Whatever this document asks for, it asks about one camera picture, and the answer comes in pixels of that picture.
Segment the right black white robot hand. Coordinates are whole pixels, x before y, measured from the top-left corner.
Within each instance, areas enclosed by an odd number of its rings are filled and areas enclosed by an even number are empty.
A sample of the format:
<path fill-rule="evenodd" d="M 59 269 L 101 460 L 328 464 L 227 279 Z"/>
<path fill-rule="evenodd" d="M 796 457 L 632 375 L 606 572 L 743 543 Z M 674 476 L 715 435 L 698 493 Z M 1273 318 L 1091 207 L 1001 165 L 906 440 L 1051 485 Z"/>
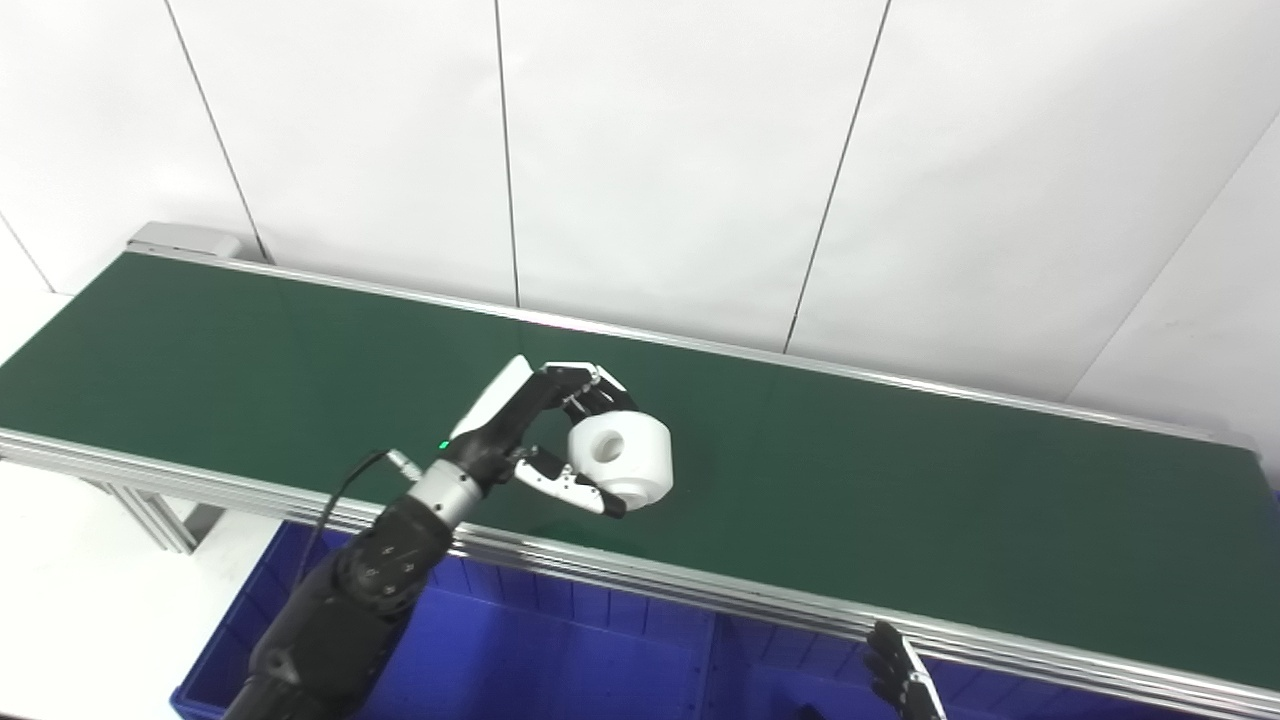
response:
<path fill-rule="evenodd" d="M 870 671 L 872 691 L 899 719 L 948 717 L 928 666 L 893 624 L 876 620 L 863 662 Z"/>

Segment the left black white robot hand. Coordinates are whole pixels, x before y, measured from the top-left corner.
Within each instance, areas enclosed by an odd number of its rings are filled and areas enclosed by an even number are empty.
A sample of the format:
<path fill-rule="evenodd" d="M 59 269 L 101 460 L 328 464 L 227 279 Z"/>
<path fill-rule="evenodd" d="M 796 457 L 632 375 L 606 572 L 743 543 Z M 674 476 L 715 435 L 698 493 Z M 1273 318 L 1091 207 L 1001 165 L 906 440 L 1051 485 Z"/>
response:
<path fill-rule="evenodd" d="M 622 518 L 626 502 L 558 455 L 524 445 L 544 413 L 572 425 L 611 411 L 635 411 L 630 392 L 594 363 L 547 363 L 535 369 L 517 355 L 485 387 L 411 489 L 419 502 L 456 528 L 490 491 L 517 480 L 561 502 Z"/>

